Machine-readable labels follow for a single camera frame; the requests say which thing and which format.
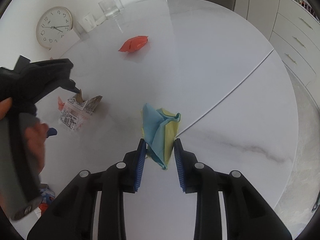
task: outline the round white table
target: round white table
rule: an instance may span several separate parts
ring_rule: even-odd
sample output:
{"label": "round white table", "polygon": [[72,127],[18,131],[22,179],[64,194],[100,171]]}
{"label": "round white table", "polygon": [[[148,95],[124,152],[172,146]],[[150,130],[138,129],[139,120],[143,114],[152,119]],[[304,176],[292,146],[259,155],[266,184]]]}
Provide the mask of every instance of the round white table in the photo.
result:
{"label": "round white table", "polygon": [[[138,52],[118,52],[146,35]],[[105,21],[63,57],[85,99],[102,95],[79,131],[58,123],[58,89],[38,116],[58,135],[46,142],[42,182],[58,194],[79,171],[107,169],[135,150],[144,103],[181,113],[185,150],[214,170],[239,170],[274,208],[292,170],[298,114],[288,73],[270,43],[236,13],[203,0],[146,0]],[[193,239],[196,194],[180,188],[174,158],[147,159],[136,194],[124,196],[127,238]]]}

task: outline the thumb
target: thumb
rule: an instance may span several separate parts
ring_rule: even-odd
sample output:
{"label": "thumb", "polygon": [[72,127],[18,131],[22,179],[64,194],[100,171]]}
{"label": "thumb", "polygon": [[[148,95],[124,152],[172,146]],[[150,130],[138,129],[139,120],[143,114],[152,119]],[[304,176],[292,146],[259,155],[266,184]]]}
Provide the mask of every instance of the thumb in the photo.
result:
{"label": "thumb", "polygon": [[7,98],[0,102],[0,120],[5,117],[12,106],[12,98]]}

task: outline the clock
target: clock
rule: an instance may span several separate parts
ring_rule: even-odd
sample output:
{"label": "clock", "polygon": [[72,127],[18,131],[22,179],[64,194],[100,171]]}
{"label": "clock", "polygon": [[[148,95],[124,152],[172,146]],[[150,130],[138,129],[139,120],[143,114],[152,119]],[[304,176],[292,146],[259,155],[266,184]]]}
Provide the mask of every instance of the clock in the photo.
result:
{"label": "clock", "polygon": [[51,49],[67,31],[71,30],[73,20],[71,13],[65,7],[53,7],[47,10],[40,18],[36,36],[42,47]]}

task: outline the drawer handle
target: drawer handle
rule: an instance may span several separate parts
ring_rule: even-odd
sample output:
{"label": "drawer handle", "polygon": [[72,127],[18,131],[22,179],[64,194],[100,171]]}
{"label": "drawer handle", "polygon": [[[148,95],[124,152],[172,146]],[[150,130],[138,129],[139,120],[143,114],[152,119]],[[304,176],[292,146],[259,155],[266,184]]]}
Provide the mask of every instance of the drawer handle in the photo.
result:
{"label": "drawer handle", "polygon": [[302,18],[299,17],[300,20],[302,20],[311,30],[313,30],[313,28]]}
{"label": "drawer handle", "polygon": [[299,42],[303,47],[306,47],[306,46],[303,45],[303,43],[302,43],[301,41],[298,40],[297,37],[294,37],[294,36],[293,36],[293,38],[295,38],[295,40],[296,40],[297,42]]}
{"label": "drawer handle", "polygon": [[289,59],[291,59],[295,64],[297,64],[294,60],[293,60],[293,58],[292,57],[290,57],[290,55],[289,54],[286,54],[287,56],[288,56],[288,58]]}

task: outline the crumpled red paper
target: crumpled red paper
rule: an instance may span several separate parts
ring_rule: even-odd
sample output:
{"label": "crumpled red paper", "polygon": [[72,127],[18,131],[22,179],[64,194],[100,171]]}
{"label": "crumpled red paper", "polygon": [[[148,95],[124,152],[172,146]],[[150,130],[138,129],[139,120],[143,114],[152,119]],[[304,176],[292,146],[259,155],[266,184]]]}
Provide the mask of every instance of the crumpled red paper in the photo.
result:
{"label": "crumpled red paper", "polygon": [[136,36],[128,39],[119,49],[120,52],[135,52],[148,42],[148,36]]}

